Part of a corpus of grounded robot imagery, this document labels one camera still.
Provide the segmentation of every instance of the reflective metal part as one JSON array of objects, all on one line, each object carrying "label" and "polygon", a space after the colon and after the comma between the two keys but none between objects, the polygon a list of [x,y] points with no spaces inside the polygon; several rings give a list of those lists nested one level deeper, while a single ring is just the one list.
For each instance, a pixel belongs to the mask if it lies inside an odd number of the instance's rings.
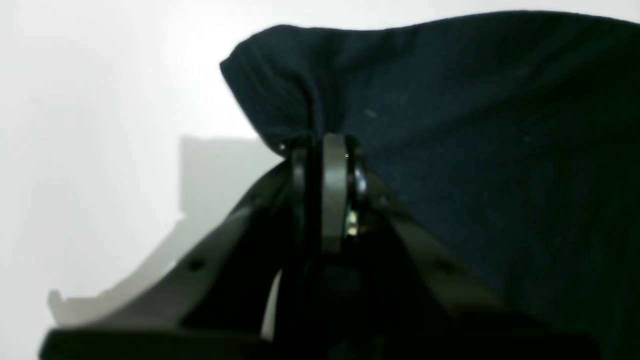
[{"label": "reflective metal part", "polygon": [[358,236],[358,213],[354,210],[349,211],[347,217],[347,235]]},{"label": "reflective metal part", "polygon": [[278,302],[278,290],[280,289],[280,279],[282,278],[282,269],[273,278],[271,291],[267,299],[267,305],[264,310],[264,318],[262,319],[262,329],[260,330],[260,338],[265,341],[273,342],[276,327],[276,304]]},{"label": "reflective metal part", "polygon": [[347,204],[347,154],[344,137],[323,140],[322,253],[339,254]]},{"label": "reflective metal part", "polygon": [[355,174],[355,179],[356,179],[356,190],[358,193],[366,193],[367,192],[367,181],[364,178],[364,175],[362,174],[362,171],[360,171],[359,168],[356,168],[354,171]]}]

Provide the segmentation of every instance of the white background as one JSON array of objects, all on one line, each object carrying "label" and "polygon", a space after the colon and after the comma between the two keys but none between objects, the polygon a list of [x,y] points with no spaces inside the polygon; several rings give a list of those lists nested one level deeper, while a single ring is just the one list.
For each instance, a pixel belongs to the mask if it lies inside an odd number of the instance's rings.
[{"label": "white background", "polygon": [[0,0],[0,360],[128,301],[279,161],[220,74],[238,42],[517,9],[640,22],[637,0]]}]

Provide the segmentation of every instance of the dark fabric cover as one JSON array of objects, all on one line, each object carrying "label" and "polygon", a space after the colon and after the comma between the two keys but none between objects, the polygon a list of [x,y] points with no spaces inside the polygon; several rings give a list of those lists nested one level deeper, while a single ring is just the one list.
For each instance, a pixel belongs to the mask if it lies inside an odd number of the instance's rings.
[{"label": "dark fabric cover", "polygon": [[640,359],[640,28],[500,12],[277,26],[221,64],[274,151],[355,135],[415,218],[511,305]]}]

